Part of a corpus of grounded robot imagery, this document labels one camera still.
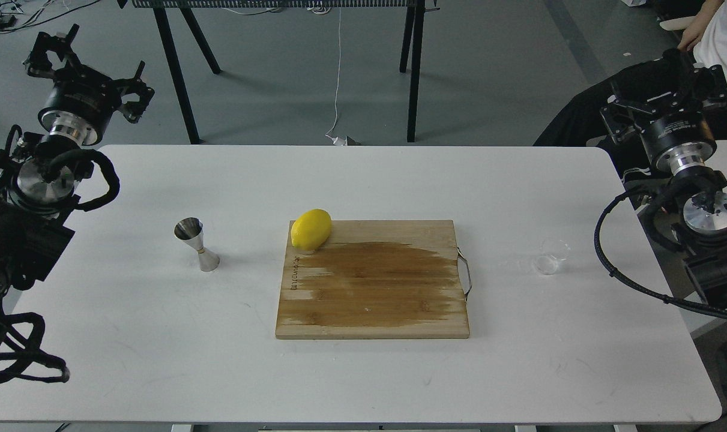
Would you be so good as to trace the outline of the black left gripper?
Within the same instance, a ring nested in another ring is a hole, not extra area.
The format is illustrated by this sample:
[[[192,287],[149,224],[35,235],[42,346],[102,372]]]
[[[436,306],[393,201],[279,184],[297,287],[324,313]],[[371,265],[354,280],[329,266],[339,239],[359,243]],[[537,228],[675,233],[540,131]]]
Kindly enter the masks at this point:
[[[80,71],[80,60],[71,46],[79,29],[80,25],[73,24],[66,35],[39,32],[23,65],[29,77],[54,81],[38,114],[46,134],[69,139],[75,146],[94,146],[102,142],[114,112],[131,124],[138,123],[155,90],[142,79],[144,61],[138,63],[133,77],[125,79],[113,80],[89,67]],[[63,68],[54,70],[49,53],[58,55]],[[131,95],[138,99],[124,102]]]

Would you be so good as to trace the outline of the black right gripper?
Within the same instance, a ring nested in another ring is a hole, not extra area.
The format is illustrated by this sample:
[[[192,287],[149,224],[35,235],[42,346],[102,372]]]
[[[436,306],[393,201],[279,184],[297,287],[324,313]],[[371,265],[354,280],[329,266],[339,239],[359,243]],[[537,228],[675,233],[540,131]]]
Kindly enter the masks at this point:
[[[639,137],[650,165],[677,176],[714,155],[717,145],[704,112],[727,109],[727,84],[721,65],[697,64],[678,49],[663,52],[663,58],[676,66],[675,91],[635,101],[611,80],[611,96],[600,114],[614,145]]]

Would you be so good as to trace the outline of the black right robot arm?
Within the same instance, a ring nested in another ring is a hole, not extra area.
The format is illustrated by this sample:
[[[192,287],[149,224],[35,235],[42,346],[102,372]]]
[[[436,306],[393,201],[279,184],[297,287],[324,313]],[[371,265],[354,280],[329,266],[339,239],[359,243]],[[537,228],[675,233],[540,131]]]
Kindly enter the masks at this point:
[[[707,167],[717,145],[705,115],[727,109],[727,84],[719,65],[695,65],[678,49],[664,58],[678,63],[678,86],[645,101],[624,95],[616,81],[601,109],[608,135],[599,143],[613,160],[621,154],[639,156],[654,174],[668,175],[656,191],[635,186],[618,195],[603,211],[594,232],[594,248],[602,265],[618,281],[684,310],[727,320],[727,185],[719,170]],[[608,260],[601,246],[606,216],[629,197],[645,194],[648,205],[639,214],[654,243],[684,253],[683,268],[700,302],[652,292],[632,281]]]

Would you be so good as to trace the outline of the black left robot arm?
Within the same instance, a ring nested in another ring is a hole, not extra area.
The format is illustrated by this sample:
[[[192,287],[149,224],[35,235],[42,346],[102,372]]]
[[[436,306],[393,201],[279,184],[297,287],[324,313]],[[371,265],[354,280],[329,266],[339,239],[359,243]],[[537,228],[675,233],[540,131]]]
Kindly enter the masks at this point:
[[[9,290],[44,281],[74,232],[65,227],[73,211],[113,202],[121,183],[108,156],[95,149],[114,112],[135,124],[154,90],[141,79],[111,79],[84,65],[72,49],[79,30],[40,32],[25,61],[31,77],[53,89],[38,114],[43,134],[14,125],[0,148],[0,385],[13,379],[64,383],[66,362],[41,347],[45,321],[36,313],[7,314]]]

